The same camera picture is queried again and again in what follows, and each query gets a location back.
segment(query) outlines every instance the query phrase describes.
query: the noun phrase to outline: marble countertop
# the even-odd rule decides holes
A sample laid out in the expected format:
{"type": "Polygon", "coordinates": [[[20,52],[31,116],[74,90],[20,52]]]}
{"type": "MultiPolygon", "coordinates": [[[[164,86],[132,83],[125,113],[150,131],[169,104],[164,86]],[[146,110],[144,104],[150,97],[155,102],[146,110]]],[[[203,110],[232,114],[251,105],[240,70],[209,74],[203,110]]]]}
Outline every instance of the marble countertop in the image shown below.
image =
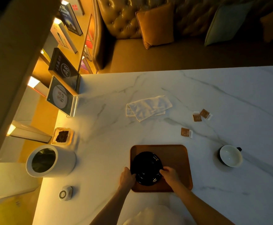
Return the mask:
{"type": "MultiPolygon", "coordinates": [[[[236,224],[273,224],[273,66],[84,75],[75,117],[58,114],[56,127],[75,131],[77,154],[67,177],[44,178],[33,225],[89,224],[115,193],[129,151],[138,144],[183,144],[189,155],[193,192],[236,224]],[[167,95],[165,115],[138,122],[125,106],[167,95]],[[194,122],[203,108],[210,121],[194,122]],[[180,135],[181,127],[194,131],[180,135]],[[239,168],[222,165],[217,150],[243,149],[239,168]],[[74,188],[70,201],[58,193],[74,188]]],[[[174,193],[130,192],[118,224],[147,206],[162,204],[190,214],[174,193]]]]}

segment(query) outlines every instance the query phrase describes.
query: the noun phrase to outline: black plate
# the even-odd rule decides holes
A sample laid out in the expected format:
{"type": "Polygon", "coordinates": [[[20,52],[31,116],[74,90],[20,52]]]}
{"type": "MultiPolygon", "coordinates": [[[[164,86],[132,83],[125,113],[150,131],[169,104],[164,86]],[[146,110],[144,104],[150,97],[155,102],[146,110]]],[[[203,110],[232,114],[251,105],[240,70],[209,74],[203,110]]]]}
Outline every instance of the black plate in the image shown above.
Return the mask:
{"type": "Polygon", "coordinates": [[[135,156],[130,167],[131,174],[136,174],[136,181],[146,186],[154,185],[161,179],[160,169],[163,169],[161,160],[150,151],[135,156]]]}

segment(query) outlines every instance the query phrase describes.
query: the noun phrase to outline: gray cushion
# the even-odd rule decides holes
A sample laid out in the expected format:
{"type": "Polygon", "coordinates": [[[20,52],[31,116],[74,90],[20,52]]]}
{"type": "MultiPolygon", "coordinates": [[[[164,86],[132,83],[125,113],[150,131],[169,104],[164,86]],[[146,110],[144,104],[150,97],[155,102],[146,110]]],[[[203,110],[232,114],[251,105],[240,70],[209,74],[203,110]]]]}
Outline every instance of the gray cushion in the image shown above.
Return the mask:
{"type": "Polygon", "coordinates": [[[208,29],[204,45],[233,39],[245,21],[252,4],[253,1],[238,5],[220,6],[208,29]]]}

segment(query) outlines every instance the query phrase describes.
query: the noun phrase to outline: person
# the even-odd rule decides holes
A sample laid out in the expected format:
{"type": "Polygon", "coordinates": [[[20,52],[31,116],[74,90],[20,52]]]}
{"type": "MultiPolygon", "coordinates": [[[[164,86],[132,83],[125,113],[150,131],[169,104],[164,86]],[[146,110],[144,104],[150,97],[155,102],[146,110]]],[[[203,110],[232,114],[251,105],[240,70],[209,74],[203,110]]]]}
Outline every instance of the person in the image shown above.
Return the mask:
{"type": "MultiPolygon", "coordinates": [[[[198,225],[201,224],[234,224],[217,210],[206,204],[180,181],[178,174],[171,167],[163,167],[161,175],[177,196],[181,199],[187,210],[198,225]]],[[[120,185],[117,192],[107,205],[93,219],[90,225],[116,225],[121,213],[124,201],[135,183],[135,174],[131,174],[128,167],[124,168],[120,176],[120,185]]]]}

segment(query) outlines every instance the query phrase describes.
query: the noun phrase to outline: white cylindrical container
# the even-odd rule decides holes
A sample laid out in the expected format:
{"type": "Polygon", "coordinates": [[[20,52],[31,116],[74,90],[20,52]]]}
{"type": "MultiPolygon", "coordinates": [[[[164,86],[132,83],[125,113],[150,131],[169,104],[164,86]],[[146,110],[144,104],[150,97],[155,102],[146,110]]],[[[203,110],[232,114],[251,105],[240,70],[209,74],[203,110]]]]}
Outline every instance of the white cylindrical container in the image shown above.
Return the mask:
{"type": "Polygon", "coordinates": [[[35,149],[26,161],[26,170],[33,177],[66,176],[76,162],[74,151],[59,146],[42,145],[35,149]]]}

